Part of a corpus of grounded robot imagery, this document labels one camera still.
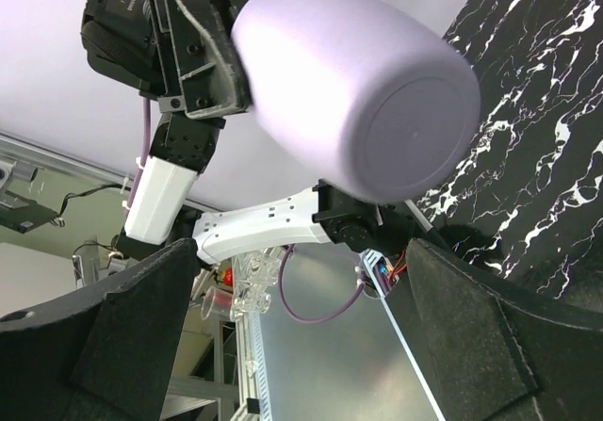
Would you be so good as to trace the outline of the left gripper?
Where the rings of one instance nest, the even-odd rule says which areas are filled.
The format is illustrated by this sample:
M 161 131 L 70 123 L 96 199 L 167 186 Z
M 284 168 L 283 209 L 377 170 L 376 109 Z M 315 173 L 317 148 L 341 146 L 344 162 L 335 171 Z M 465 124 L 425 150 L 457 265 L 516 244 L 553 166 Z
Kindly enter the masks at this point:
M 163 76 L 161 112 L 234 115 L 251 94 L 231 38 L 248 0 L 149 0 Z

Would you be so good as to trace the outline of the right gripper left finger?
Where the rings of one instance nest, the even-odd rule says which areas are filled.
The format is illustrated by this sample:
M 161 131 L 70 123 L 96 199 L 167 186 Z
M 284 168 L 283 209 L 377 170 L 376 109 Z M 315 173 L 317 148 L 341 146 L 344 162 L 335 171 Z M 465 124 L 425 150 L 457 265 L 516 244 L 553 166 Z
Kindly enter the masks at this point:
M 4 420 L 157 420 L 197 274 L 180 239 L 1 319 Z

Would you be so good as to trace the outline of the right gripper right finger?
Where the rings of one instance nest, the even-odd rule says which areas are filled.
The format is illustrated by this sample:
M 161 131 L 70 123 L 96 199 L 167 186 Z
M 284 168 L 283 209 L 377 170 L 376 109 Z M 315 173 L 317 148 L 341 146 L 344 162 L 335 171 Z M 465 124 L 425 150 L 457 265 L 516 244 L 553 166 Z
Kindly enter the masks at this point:
M 422 239 L 408 276 L 447 420 L 599 420 L 602 315 L 548 299 Z

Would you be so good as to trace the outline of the lavender plastic cup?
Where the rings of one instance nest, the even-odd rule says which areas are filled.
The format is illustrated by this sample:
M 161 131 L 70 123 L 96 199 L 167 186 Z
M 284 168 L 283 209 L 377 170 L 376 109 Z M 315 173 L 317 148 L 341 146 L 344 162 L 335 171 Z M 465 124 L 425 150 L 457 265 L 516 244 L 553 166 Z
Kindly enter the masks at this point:
M 232 38 L 261 127 L 357 199 L 441 184 L 477 130 L 469 63 L 380 0 L 249 0 Z

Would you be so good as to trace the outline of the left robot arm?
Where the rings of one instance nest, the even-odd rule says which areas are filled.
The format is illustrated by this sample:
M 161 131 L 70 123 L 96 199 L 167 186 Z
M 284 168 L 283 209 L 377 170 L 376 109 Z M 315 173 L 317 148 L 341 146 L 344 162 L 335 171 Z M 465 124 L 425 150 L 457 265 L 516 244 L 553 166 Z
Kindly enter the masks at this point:
M 80 36 L 98 74 L 156 103 L 144 158 L 195 175 L 188 197 L 233 209 L 312 186 L 306 169 L 263 132 L 232 39 L 250 0 L 86 0 Z

